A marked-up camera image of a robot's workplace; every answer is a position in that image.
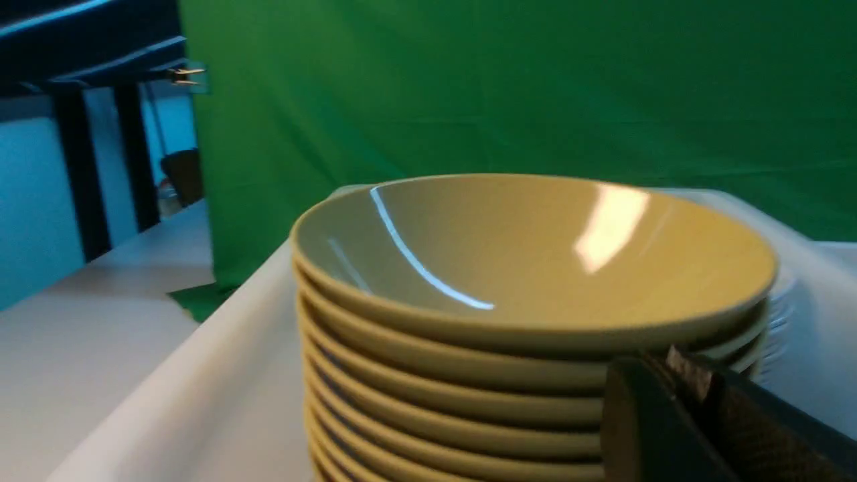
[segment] green fabric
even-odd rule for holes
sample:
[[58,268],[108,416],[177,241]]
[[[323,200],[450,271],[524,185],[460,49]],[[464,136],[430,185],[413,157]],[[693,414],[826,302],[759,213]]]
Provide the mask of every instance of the green fabric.
[[219,286],[343,184],[725,190],[855,239],[853,0],[182,0]]
[[204,322],[234,291],[235,289],[223,289],[217,283],[212,283],[169,294],[197,322]]

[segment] white table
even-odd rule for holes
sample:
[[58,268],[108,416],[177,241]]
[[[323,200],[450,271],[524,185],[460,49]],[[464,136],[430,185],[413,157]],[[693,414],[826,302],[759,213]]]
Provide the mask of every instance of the white table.
[[198,203],[0,312],[0,480],[42,482],[197,327],[213,281]]

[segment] blue wall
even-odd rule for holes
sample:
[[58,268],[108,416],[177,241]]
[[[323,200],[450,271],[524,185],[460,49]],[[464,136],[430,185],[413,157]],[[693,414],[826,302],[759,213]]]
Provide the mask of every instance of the blue wall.
[[[153,85],[167,152],[195,147],[186,92]],[[142,92],[155,182],[163,178],[152,105]],[[113,246],[136,234],[122,136],[108,89],[85,94]],[[83,266],[63,151],[46,97],[0,99],[0,310]]]

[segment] bowl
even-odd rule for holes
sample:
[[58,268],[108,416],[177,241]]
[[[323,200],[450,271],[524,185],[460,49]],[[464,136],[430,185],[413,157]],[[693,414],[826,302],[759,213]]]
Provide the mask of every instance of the bowl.
[[325,482],[354,482],[353,479],[345,475],[342,469],[327,456],[327,453],[321,448],[315,440],[314,434],[310,431],[307,431],[307,445],[309,446],[309,456],[312,459],[313,471],[317,480]]
[[311,318],[300,300],[301,330],[340,369],[380,392],[421,407],[501,425],[526,427],[597,427],[601,423],[600,397],[522,395],[474,389],[438,382],[378,363],[337,341],[327,326]]
[[338,368],[309,340],[305,363],[357,410],[404,433],[447,447],[518,459],[575,461],[601,454],[597,432],[538,431],[453,417],[397,400]]
[[306,426],[310,450],[314,446],[320,448],[320,450],[315,452],[318,459],[330,462],[324,467],[341,467],[341,472],[346,472],[351,476],[350,479],[347,479],[347,482],[354,482],[355,480],[359,482],[390,482],[390,480],[373,472],[339,447],[333,441],[331,435],[315,420],[315,416],[306,403],[303,405],[303,423]]
[[729,331],[770,290],[768,243],[724,214],[575,178],[469,174],[330,198],[292,227],[334,303],[406,333],[564,358]]
[[395,455],[349,430],[345,424],[321,410],[311,400],[306,405],[309,409],[309,415],[306,417],[315,418],[322,430],[339,440],[363,465],[381,477],[408,482],[477,482],[477,479],[445,473]]
[[567,482],[569,480],[602,480],[600,463],[553,463],[518,461],[450,449],[431,443],[373,420],[338,398],[319,377],[308,373],[307,403],[315,417],[340,438],[349,431],[355,444],[371,441],[380,449],[404,457],[416,464],[444,473],[453,473],[495,482]]
[[350,313],[322,297],[296,271],[298,304],[345,344],[377,359],[437,380],[483,389],[540,394],[599,393],[603,362],[548,360],[485,352],[420,338]]

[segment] metal clip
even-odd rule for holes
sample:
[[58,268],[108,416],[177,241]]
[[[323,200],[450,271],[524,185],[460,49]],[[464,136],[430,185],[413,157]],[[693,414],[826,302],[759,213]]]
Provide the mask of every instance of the metal clip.
[[167,74],[174,86],[190,87],[191,93],[208,93],[207,70],[199,62],[188,62],[185,69],[169,69]]
[[167,72],[170,73],[170,79],[172,80],[172,85],[176,86],[198,86],[201,85],[197,81],[191,81],[189,79],[189,75],[193,74],[201,74],[205,72],[205,69],[169,69]]

